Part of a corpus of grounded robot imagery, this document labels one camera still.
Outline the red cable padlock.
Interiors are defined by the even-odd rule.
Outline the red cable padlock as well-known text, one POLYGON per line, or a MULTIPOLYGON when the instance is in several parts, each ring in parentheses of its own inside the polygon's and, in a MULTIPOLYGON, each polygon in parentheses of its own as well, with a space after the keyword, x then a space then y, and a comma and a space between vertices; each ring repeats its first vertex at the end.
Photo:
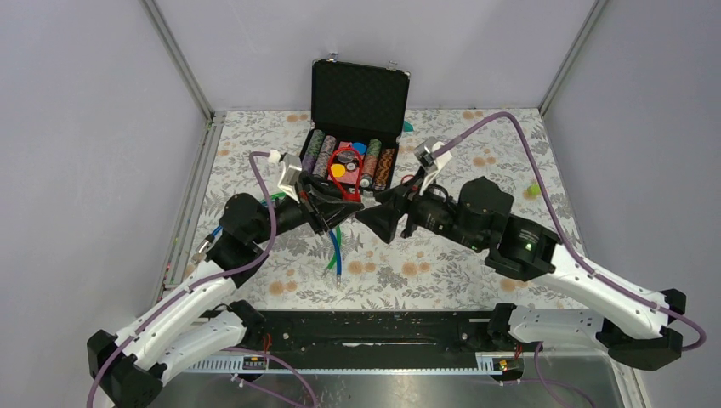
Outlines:
POLYGON ((346 201, 361 201, 363 155, 351 144, 335 150, 327 167, 328 178, 339 188, 346 201))

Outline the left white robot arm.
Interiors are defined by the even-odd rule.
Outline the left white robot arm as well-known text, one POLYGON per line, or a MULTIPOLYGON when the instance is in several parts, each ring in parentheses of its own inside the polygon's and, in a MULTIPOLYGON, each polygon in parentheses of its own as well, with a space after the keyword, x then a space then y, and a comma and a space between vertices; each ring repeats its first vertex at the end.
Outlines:
POLYGON ((180 286, 117 333, 99 330, 89 338, 94 382, 87 405, 101 390, 116 407, 146 407, 196 362, 237 344, 259 346, 263 319, 245 303, 231 304, 196 329, 191 324, 258 272, 279 235, 304 224, 323 234, 362 208, 359 188, 347 191, 307 175, 279 201, 233 195, 219 220, 220 237, 180 286))

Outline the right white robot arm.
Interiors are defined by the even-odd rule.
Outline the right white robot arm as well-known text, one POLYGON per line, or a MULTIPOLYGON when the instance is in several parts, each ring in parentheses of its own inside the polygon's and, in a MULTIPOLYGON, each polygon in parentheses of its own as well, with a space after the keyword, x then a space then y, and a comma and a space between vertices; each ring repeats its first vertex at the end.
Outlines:
POLYGON ((423 228, 474 252, 506 278, 562 292, 579 309, 529 309, 499 304, 487 328, 489 342, 508 350, 517 342, 588 347, 643 371, 678 360, 683 337, 671 328, 685 311, 685 295, 654 292, 584 259, 574 259, 559 235, 512 214, 514 198, 489 179, 468 181, 458 198, 437 185, 421 190, 420 179, 377 195, 357 219, 384 242, 423 228))

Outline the yellow round chip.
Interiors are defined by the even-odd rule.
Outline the yellow round chip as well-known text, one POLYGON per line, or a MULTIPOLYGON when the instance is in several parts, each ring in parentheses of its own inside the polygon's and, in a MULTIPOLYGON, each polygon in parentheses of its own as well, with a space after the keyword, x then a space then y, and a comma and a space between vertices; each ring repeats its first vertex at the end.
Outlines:
POLYGON ((329 170, 329 174, 335 179, 342 178, 346 173, 347 170, 345 165, 340 163, 332 164, 329 170))

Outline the blue round chip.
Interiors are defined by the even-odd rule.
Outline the blue round chip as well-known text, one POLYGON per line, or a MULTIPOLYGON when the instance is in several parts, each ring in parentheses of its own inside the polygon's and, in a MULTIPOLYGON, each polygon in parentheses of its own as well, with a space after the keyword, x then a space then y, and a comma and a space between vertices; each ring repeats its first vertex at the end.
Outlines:
POLYGON ((351 145, 351 147, 353 149, 355 149, 362 156, 366 153, 366 145, 365 144, 356 142, 356 143, 353 143, 351 145))

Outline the black poker chip case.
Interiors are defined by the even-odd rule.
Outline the black poker chip case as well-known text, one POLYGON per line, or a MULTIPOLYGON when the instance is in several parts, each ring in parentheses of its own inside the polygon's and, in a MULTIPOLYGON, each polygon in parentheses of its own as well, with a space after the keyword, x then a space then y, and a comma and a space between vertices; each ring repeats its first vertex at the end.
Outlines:
POLYGON ((388 190, 399 155, 411 75, 395 68, 318 59, 311 66, 311 129, 298 179, 328 178, 331 154, 345 145, 366 145, 360 193, 388 190))

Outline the green cube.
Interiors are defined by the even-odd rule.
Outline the green cube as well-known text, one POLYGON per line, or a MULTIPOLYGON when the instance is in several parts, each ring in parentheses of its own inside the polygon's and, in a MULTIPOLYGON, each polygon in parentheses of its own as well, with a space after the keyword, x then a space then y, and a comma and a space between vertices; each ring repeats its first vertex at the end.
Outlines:
POLYGON ((539 184, 532 184, 525 189, 524 197, 527 199, 533 199, 542 194, 542 188, 539 184))

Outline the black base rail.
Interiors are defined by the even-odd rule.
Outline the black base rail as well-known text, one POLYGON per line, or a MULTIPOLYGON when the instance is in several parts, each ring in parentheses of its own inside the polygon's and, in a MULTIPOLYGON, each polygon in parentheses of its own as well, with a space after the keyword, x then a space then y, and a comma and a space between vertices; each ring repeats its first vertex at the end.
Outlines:
POLYGON ((198 372, 259 375, 289 364, 318 374, 441 371, 502 374, 536 343, 511 337, 510 306, 492 311, 259 311, 238 351, 198 372))

